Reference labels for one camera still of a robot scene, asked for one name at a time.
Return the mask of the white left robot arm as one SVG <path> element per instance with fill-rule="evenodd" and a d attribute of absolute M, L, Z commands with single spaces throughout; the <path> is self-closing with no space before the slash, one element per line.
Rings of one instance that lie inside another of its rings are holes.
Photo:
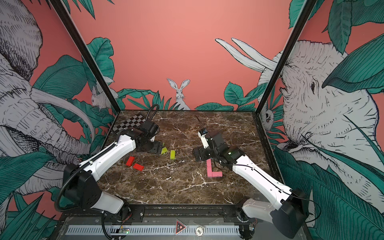
<path fill-rule="evenodd" d="M 127 215 L 128 203 L 122 198 L 101 191 L 98 180 L 122 157 L 133 151 L 161 154 L 163 143 L 154 139 L 160 128 L 152 121 L 158 110 L 159 105 L 153 105 L 139 127 L 121 130 L 117 139 L 106 149 L 78 165 L 66 166 L 63 186 L 55 200 L 55 209 L 58 212 L 76 208 L 93 209 L 101 213 Z M 61 207 L 62 197 L 69 199 L 74 205 L 67 209 Z"/>

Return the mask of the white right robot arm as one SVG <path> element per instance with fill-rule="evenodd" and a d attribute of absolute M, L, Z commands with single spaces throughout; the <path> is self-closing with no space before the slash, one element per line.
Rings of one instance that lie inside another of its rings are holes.
<path fill-rule="evenodd" d="M 248 199 L 240 206 L 241 216 L 272 223 L 289 239 L 293 239 L 309 217 L 309 199 L 300 189 L 291 189 L 259 168 L 243 150 L 229 146 L 220 132 L 200 129 L 202 146 L 194 148 L 196 161 L 213 160 L 247 180 L 266 199 L 261 204 Z"/>

